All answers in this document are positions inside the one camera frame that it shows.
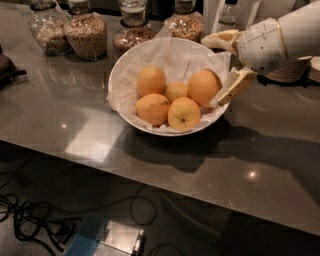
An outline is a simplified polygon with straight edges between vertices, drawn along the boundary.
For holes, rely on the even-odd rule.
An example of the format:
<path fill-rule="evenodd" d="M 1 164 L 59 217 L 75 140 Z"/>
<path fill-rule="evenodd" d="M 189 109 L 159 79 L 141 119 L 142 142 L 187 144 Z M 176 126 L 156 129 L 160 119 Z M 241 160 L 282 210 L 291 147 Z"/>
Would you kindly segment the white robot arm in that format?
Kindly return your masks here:
<path fill-rule="evenodd" d="M 244 66 L 227 77 L 226 84 L 210 101 L 213 108 L 223 106 L 249 86 L 247 78 L 267 75 L 291 60 L 320 55 L 320 0 L 278 19 L 253 24 L 244 31 L 212 33 L 201 43 L 226 50 Z"/>

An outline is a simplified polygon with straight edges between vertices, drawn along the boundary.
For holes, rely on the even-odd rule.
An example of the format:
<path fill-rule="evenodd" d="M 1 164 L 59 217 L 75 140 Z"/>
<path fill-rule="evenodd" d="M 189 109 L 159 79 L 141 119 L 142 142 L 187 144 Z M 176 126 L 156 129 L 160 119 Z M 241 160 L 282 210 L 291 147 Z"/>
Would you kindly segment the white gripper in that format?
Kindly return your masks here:
<path fill-rule="evenodd" d="M 222 88 L 210 101 L 213 108 L 228 104 L 246 90 L 256 80 L 254 71 L 268 74 L 288 60 L 280 24 L 273 18 L 254 24 L 243 33 L 236 29 L 212 33 L 205 36 L 201 44 L 238 54 L 246 66 L 241 70 L 231 69 Z"/>

